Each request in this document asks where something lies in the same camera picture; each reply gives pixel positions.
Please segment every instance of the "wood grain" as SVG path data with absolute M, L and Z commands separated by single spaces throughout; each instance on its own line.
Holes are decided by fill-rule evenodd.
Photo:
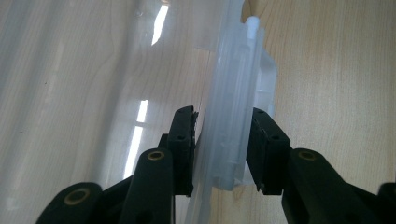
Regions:
M 249 0 L 276 61 L 276 116 L 345 181 L 376 193 L 395 181 L 396 3 Z M 286 223 L 278 197 L 215 190 L 211 223 Z

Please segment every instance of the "clear plastic part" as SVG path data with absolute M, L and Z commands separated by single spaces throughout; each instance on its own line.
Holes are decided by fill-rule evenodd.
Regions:
M 208 222 L 212 187 L 233 190 L 253 183 L 246 166 L 253 106 L 274 114 L 276 66 L 262 49 L 259 19 L 240 21 L 242 5 L 241 0 L 222 5 L 217 62 L 196 149 L 186 223 Z

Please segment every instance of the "wooden surface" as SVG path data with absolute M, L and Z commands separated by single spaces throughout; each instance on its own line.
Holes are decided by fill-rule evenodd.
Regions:
M 345 181 L 395 181 L 396 2 L 250 0 L 278 66 L 275 120 Z M 211 223 L 286 223 L 279 197 L 215 190 Z
M 162 5 L 169 6 L 163 32 L 151 45 Z M 35 222 L 77 182 L 115 184 L 129 155 L 157 146 L 175 110 L 205 111 L 216 55 L 193 43 L 192 5 L 1 1 L 0 223 Z M 346 181 L 371 192 L 394 181 L 396 2 L 245 6 L 244 16 L 259 16 L 266 30 L 278 66 L 275 119 L 292 146 L 319 151 Z M 131 149 L 138 129 L 140 144 Z M 254 187 L 213 192 L 211 223 L 285 222 L 279 197 Z

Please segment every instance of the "transparent plastic sheet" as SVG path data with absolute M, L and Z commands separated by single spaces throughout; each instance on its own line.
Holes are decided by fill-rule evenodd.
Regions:
M 7 0 L 0 8 L 0 223 L 35 222 L 77 182 L 106 189 L 132 174 L 177 109 L 200 110 L 210 54 L 221 62 L 233 51 L 223 32 L 248 31 L 241 0 Z M 258 67 L 262 37 L 250 42 L 238 52 Z M 237 183 L 248 182 L 246 168 Z M 177 223 L 189 223 L 187 208 L 197 214 L 203 183 L 190 206 L 177 197 Z

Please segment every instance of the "black plastic part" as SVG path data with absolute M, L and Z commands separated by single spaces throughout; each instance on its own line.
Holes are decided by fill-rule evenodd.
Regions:
M 319 153 L 305 148 L 294 149 L 290 153 L 288 173 L 288 193 L 285 192 L 282 205 L 289 223 L 380 223 Z M 300 195 L 301 201 L 291 204 L 295 202 L 296 194 Z M 296 213 L 288 216 L 291 210 L 301 206 L 308 216 Z
M 169 134 L 163 135 L 160 146 L 164 145 L 172 152 L 174 158 L 175 195 L 191 196 L 192 168 L 195 150 L 195 122 L 198 113 L 193 106 L 186 106 L 176 111 Z
M 247 164 L 257 190 L 281 195 L 291 151 L 290 140 L 264 111 L 254 108 L 247 147 Z
M 396 223 L 396 183 L 381 185 L 378 192 L 380 216 L 385 223 Z
M 103 196 L 101 200 L 102 209 L 97 210 L 101 213 L 97 216 L 102 217 L 102 223 L 119 222 L 122 207 L 124 205 L 124 201 L 128 193 L 128 189 L 131 185 L 132 179 L 133 176 L 130 176 L 117 183 L 116 185 L 103 191 Z
M 37 224 L 97 223 L 97 204 L 102 189 L 94 183 L 78 183 L 55 196 Z
M 172 153 L 154 148 L 142 153 L 125 198 L 120 224 L 175 223 Z

